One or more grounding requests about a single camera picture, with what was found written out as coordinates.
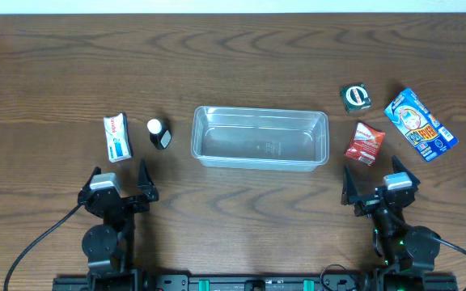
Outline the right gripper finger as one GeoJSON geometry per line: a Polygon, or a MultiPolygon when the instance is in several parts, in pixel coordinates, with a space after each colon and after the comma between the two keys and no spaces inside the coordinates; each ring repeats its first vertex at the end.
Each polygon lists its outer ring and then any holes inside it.
{"type": "Polygon", "coordinates": [[[392,168],[395,174],[404,172],[412,181],[413,186],[417,187],[420,184],[420,180],[395,155],[392,156],[392,168]]]}
{"type": "Polygon", "coordinates": [[[358,198],[358,190],[347,166],[343,166],[343,188],[341,193],[342,204],[354,204],[358,198]]]}

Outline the red medicine sachet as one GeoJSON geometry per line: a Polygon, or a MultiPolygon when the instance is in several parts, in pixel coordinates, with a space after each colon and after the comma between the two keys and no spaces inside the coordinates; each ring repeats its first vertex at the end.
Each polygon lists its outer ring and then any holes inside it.
{"type": "Polygon", "coordinates": [[[344,155],[371,166],[378,156],[384,138],[385,132],[358,122],[344,155]]]}

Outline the green square ointment box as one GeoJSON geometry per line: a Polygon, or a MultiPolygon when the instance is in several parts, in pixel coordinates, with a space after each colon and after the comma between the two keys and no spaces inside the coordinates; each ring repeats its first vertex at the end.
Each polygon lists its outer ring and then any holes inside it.
{"type": "Polygon", "coordinates": [[[367,109],[372,105],[371,98],[364,83],[343,86],[340,97],[347,112],[367,109]]]}

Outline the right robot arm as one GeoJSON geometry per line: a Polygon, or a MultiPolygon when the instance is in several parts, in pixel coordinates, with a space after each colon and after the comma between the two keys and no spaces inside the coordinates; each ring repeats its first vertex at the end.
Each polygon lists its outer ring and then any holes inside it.
{"type": "Polygon", "coordinates": [[[360,195],[348,167],[343,169],[341,203],[353,205],[354,215],[374,224],[373,247],[384,266],[366,274],[362,290],[424,290],[427,272],[434,270],[440,251],[439,236],[424,226],[406,224],[403,209],[415,201],[420,180],[397,157],[393,172],[371,194],[360,195]]]}

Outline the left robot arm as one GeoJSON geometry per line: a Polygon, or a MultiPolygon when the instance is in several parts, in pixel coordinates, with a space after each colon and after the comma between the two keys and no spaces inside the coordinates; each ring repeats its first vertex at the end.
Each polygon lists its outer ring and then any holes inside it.
{"type": "Polygon", "coordinates": [[[96,167],[78,194],[78,204],[103,222],[91,227],[82,240],[88,260],[89,290],[143,290],[143,271],[133,266],[134,215],[150,210],[159,199],[146,161],[138,172],[136,196],[121,196],[121,183],[114,173],[96,167]]]}

